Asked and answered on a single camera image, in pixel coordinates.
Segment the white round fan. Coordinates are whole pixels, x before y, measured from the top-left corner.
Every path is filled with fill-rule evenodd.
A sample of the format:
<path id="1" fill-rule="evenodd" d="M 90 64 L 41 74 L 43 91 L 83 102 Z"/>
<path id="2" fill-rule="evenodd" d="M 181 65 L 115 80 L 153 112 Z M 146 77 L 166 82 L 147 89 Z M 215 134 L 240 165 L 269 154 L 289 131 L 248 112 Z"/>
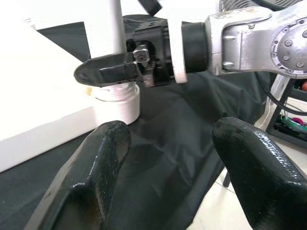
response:
<path id="1" fill-rule="evenodd" d="M 276 7 L 275 3 L 277 3 L 277 0 L 220 0 L 218 8 L 220 12 L 250 7 L 264 7 L 266 9 L 270 9 L 271 7 Z M 273 72 L 270 73 L 269 85 L 265 86 L 264 80 L 259 80 L 259 85 L 263 85 L 262 89 L 270 92 L 272 97 L 281 103 L 285 103 L 291 84 L 292 82 L 290 78 Z M 255 126 L 266 132 L 270 132 L 280 111 L 281 107 L 268 96 L 266 98 L 264 113 L 255 122 Z"/>

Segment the white plastic table leg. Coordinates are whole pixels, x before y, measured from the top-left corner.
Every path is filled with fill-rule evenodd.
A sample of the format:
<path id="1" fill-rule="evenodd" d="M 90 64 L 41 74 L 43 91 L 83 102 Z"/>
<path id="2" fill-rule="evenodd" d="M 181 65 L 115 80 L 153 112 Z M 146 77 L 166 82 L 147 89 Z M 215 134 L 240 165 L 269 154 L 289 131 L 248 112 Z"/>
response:
<path id="1" fill-rule="evenodd" d="M 87 21 L 86 33 L 92 58 L 126 52 L 120 0 L 102 0 L 94 6 L 93 19 Z M 139 101 L 139 87 L 134 82 L 103 88 L 92 87 L 92 96 L 108 102 Z"/>

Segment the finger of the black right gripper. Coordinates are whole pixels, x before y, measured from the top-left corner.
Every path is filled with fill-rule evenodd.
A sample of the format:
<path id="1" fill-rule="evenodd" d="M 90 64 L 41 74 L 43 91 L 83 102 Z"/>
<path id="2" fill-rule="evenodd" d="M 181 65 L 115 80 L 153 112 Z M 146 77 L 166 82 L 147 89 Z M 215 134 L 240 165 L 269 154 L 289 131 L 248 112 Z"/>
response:
<path id="1" fill-rule="evenodd" d="M 89 59 L 78 66 L 73 75 L 80 84 L 105 87 L 134 81 L 139 72 L 129 52 Z"/>

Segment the black tablecloth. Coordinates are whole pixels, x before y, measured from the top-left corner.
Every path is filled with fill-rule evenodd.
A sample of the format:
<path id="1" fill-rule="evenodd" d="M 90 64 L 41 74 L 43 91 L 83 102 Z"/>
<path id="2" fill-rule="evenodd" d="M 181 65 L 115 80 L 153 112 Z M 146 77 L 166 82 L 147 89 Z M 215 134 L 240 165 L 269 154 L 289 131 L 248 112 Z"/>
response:
<path id="1" fill-rule="evenodd" d="M 189 74 L 185 84 L 140 88 L 131 148 L 118 175 L 107 230 L 186 230 L 222 171 L 212 142 L 216 120 L 255 123 L 268 72 Z M 0 230 L 24 230 L 63 164 L 86 135 L 0 173 Z"/>

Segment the white plastic table top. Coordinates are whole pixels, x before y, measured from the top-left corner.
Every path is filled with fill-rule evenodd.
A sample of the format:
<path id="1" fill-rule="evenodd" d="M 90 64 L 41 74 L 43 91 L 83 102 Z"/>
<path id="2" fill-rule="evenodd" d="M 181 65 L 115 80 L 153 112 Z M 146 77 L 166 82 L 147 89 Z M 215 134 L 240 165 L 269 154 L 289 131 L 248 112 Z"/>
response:
<path id="1" fill-rule="evenodd" d="M 74 80 L 79 63 L 19 15 L 0 15 L 0 173 L 101 123 L 139 117 L 137 85 L 98 100 Z"/>

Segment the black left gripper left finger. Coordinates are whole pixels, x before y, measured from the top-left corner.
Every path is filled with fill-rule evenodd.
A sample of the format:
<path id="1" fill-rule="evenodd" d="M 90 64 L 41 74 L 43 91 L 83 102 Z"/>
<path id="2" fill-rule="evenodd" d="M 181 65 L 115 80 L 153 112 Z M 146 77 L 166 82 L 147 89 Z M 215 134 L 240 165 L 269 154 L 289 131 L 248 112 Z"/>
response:
<path id="1" fill-rule="evenodd" d="M 106 230 L 130 145 L 124 122 L 97 127 L 60 168 L 24 230 Z"/>

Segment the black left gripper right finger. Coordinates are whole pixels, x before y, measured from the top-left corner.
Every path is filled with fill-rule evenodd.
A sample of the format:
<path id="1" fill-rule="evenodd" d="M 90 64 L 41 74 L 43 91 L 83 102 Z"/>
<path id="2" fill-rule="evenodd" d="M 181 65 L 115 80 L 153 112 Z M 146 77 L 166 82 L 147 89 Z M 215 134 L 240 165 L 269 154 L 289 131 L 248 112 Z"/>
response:
<path id="1" fill-rule="evenodd" d="M 252 230 L 307 230 L 307 174 L 265 131 L 223 117 L 212 138 Z"/>

